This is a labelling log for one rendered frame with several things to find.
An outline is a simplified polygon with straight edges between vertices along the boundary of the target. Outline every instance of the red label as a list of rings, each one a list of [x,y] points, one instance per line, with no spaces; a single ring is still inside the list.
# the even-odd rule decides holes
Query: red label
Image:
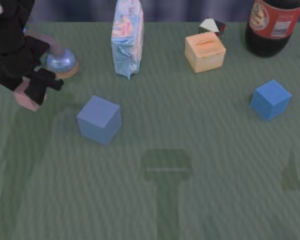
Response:
[[[249,25],[259,36],[270,39],[283,39],[292,34],[300,16],[300,7],[280,9],[255,0]]]

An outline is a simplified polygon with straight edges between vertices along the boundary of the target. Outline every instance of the dark background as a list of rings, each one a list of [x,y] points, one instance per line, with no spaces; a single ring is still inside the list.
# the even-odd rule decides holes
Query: dark background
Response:
[[[148,22],[245,22],[254,0],[141,0]],[[32,22],[112,22],[116,0],[36,0]]]

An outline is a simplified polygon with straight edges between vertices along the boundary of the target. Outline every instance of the blue and white package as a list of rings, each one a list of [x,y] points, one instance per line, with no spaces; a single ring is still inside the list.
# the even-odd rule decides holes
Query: blue and white package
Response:
[[[115,73],[139,73],[144,42],[144,12],[139,0],[117,0],[111,34]]]

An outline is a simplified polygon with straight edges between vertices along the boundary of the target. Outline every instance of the soda bottle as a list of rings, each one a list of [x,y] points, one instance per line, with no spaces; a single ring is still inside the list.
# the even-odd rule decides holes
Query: soda bottle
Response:
[[[247,48],[272,57],[288,43],[300,16],[300,0],[254,0],[245,30]]]

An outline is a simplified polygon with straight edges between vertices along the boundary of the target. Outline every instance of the table surface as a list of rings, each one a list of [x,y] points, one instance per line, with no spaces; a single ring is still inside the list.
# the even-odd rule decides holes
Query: table surface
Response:
[[[267,59],[228,24],[223,67],[199,74],[184,57],[197,23],[147,23],[131,80],[114,73],[111,26],[29,26],[80,71],[36,113],[0,86],[0,240],[300,240],[300,23]],[[265,122],[249,100],[272,79],[293,97]],[[108,147],[77,126],[92,95],[122,109]]]

